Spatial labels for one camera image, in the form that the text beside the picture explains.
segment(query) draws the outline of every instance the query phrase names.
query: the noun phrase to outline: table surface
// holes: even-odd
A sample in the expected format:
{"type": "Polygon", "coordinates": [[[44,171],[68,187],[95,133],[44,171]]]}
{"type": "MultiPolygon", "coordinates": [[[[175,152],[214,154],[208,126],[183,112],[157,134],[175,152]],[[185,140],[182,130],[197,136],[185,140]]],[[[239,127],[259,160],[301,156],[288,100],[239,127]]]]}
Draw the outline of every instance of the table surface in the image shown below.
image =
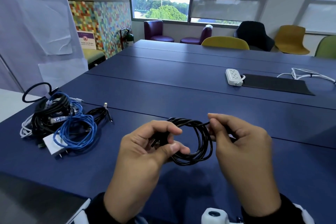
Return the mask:
{"type": "MultiPolygon", "coordinates": [[[[175,116],[206,121],[208,112],[228,113],[269,132],[279,190],[307,209],[317,223],[327,222],[333,218],[336,200],[332,83],[307,80],[316,96],[305,96],[233,88],[225,78],[226,67],[276,76],[297,65],[334,74],[330,60],[141,40],[61,87],[71,97],[83,99],[85,111],[108,103],[114,124],[99,126],[94,147],[60,159],[38,149],[33,140],[22,140],[20,125],[34,111],[32,104],[0,123],[0,171],[94,197],[107,188],[125,134],[153,119],[175,116]]],[[[192,131],[185,129],[178,140],[195,150],[192,131]]],[[[241,215],[215,155],[190,167],[166,164],[143,212],[172,223],[195,224],[208,207],[224,209],[232,219],[241,215]]]]}

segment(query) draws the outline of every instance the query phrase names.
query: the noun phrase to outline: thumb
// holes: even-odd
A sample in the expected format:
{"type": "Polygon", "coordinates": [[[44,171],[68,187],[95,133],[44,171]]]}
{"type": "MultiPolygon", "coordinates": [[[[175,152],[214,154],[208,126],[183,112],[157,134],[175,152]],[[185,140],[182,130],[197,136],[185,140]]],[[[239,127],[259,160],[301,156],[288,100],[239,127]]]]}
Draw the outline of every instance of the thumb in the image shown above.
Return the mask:
{"type": "Polygon", "coordinates": [[[232,145],[232,142],[230,140],[230,137],[225,130],[224,126],[216,119],[210,119],[210,125],[212,128],[213,133],[216,136],[216,144],[218,146],[225,145],[226,147],[228,145],[232,145]]]}
{"type": "Polygon", "coordinates": [[[166,144],[159,147],[151,155],[158,162],[160,167],[167,162],[168,158],[177,153],[181,148],[181,144],[174,142],[172,144],[166,144]]]}

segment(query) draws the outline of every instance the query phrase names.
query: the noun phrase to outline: fire extinguisher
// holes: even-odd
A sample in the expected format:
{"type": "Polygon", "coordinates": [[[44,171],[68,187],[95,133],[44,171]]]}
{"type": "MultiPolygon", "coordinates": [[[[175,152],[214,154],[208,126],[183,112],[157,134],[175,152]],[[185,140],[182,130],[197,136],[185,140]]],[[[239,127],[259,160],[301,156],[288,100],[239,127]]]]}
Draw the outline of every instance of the fire extinguisher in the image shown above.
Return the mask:
{"type": "Polygon", "coordinates": [[[125,36],[126,44],[127,46],[133,46],[134,44],[134,36],[131,34],[131,31],[129,29],[126,29],[127,34],[125,36]]]}

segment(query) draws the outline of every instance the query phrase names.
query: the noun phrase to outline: purple chair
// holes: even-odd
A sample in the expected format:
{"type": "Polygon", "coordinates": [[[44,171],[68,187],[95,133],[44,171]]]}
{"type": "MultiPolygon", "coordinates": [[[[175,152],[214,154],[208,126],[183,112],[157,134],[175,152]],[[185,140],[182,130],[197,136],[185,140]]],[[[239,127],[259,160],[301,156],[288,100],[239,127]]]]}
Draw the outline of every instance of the purple chair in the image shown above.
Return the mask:
{"type": "Polygon", "coordinates": [[[212,36],[212,26],[206,25],[205,28],[202,31],[201,37],[200,38],[195,38],[195,37],[185,37],[182,38],[180,43],[182,44],[198,44],[201,45],[204,41],[204,39],[211,37],[212,36]]]}
{"type": "Polygon", "coordinates": [[[174,42],[174,38],[163,34],[163,21],[145,21],[143,23],[145,29],[145,39],[162,42],[174,42]]]}

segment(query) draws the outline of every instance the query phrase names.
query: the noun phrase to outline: sign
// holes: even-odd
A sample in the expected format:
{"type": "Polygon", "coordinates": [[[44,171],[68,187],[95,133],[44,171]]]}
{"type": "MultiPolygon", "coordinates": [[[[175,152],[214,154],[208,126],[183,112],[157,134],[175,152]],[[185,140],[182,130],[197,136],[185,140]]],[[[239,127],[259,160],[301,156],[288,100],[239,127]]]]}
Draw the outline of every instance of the sign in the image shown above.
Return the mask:
{"type": "Polygon", "coordinates": [[[97,49],[93,32],[77,31],[77,33],[83,49],[97,49]]]}

